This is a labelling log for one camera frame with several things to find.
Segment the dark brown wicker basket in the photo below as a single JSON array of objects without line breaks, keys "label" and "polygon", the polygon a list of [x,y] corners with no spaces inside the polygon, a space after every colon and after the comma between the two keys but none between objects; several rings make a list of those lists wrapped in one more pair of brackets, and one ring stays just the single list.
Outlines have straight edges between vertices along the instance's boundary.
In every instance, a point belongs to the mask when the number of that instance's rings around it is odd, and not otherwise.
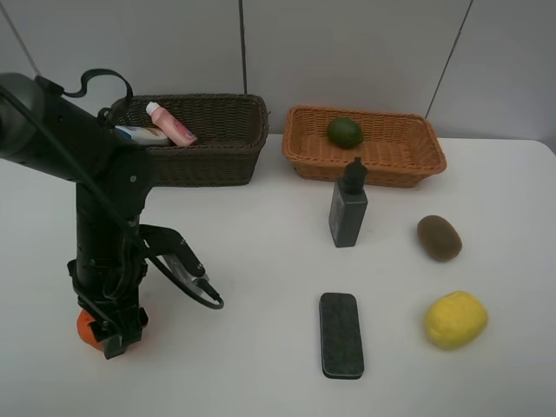
[{"label": "dark brown wicker basket", "polygon": [[148,149],[155,161],[156,185],[220,187],[251,181],[268,135],[268,112],[262,98],[235,94],[136,96],[118,124],[154,127],[145,111],[149,102],[166,108],[198,138],[187,148]]}]

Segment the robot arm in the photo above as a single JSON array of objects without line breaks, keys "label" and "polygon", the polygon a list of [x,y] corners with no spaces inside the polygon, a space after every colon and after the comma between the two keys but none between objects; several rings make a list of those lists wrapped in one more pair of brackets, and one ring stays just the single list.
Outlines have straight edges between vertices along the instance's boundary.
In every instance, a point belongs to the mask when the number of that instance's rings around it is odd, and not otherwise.
[{"label": "robot arm", "polygon": [[[90,330],[109,359],[141,340],[147,324],[138,302],[145,258],[201,304],[219,309],[223,301],[177,232],[139,224],[154,184],[152,161],[113,130],[117,109],[102,109],[94,118],[62,98],[83,96],[88,79],[105,74],[113,71],[88,71],[82,92],[72,95],[41,77],[33,82],[0,75],[0,157],[76,183],[77,256],[68,268],[79,305],[94,319]],[[124,104],[132,97],[126,85]]]}]

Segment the lime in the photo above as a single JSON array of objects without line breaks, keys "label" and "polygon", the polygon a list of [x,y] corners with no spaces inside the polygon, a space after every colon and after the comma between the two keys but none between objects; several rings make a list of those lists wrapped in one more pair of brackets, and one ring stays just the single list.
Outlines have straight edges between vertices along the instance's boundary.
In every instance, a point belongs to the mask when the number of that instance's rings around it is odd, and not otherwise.
[{"label": "lime", "polygon": [[349,117],[336,117],[328,125],[328,139],[344,149],[350,149],[363,142],[363,132],[359,124]]}]

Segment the wicker basket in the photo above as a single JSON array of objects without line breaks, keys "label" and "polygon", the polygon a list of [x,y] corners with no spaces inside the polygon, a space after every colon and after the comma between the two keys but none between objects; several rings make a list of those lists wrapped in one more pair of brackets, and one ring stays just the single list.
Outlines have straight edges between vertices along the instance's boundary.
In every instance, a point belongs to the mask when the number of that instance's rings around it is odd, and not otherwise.
[{"label": "wicker basket", "polygon": [[[341,149],[327,138],[336,117],[359,123],[364,142]],[[288,112],[282,144],[295,171],[311,180],[335,181],[356,156],[368,168],[367,184],[414,187],[446,169],[446,158],[430,123],[421,116],[298,106]]]},{"label": "wicker basket", "polygon": [[268,135],[267,107],[258,96],[187,94],[136,96],[124,126],[154,127],[145,111],[157,102],[198,138],[190,147],[152,147],[156,185],[219,187],[251,181]]}]

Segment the pink tube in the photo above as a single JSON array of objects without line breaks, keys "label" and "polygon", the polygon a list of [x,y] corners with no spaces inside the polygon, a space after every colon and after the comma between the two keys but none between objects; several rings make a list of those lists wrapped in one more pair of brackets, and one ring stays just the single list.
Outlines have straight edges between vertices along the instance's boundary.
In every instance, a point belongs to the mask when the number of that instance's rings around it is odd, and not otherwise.
[{"label": "pink tube", "polygon": [[160,104],[151,102],[147,106],[147,113],[149,114],[153,124],[158,126],[166,136],[175,143],[177,146],[189,146],[197,140],[185,126],[178,122],[169,111]]}]

